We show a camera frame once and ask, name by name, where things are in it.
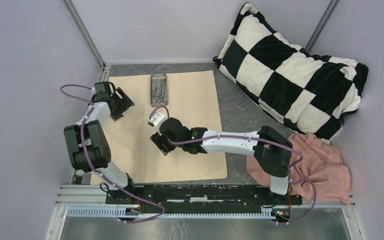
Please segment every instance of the pink cloth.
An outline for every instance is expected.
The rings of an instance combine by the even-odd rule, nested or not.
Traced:
[[[293,133],[287,139],[292,143],[293,149],[304,156],[291,170],[292,181],[310,179],[317,190],[317,201],[342,201],[350,204],[351,176],[348,167],[342,164],[339,148],[321,142],[312,133],[308,136]],[[292,154],[290,163],[299,158]],[[269,187],[270,176],[263,171],[255,157],[247,157],[246,171],[259,184]],[[313,187],[308,182],[291,186],[289,193],[299,194],[307,200],[313,199]]]

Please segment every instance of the white wall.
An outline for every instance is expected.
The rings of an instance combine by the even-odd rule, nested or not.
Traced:
[[[59,87],[99,71],[62,0],[0,0],[0,239],[44,239],[73,172],[63,129],[86,109]]]
[[[107,63],[210,62],[245,0],[73,0]],[[329,0],[252,2],[288,41],[305,47]]]
[[[333,143],[349,166],[367,239],[384,239],[384,1],[341,1],[312,53],[369,67],[360,109]]]

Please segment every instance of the gray tabletop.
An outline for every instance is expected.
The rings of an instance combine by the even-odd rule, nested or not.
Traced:
[[[263,112],[232,80],[217,69],[215,63],[112,65],[109,76],[172,74],[210,70],[214,72],[221,127],[224,132],[252,132],[260,130],[261,126],[270,126],[284,137],[288,137],[292,133],[287,127]],[[165,182],[164,184],[257,184],[247,173],[246,156],[226,153],[226,162],[227,178],[225,179]]]

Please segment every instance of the beige mat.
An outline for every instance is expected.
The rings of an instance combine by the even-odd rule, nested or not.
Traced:
[[[190,128],[222,130],[213,71],[172,73],[168,80],[170,116]],[[192,155],[180,148],[167,156],[150,140],[156,129],[147,118],[150,104],[150,75],[110,77],[133,100],[135,106],[117,121],[108,118],[103,131],[111,149],[111,160],[135,183],[223,179],[227,177],[224,153]],[[91,184],[101,180],[92,176]]]

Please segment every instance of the black and white checkered pillow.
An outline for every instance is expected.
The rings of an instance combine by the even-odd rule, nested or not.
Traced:
[[[359,108],[369,71],[352,59],[309,55],[271,28],[251,3],[243,5],[214,61],[279,122],[327,141]]]

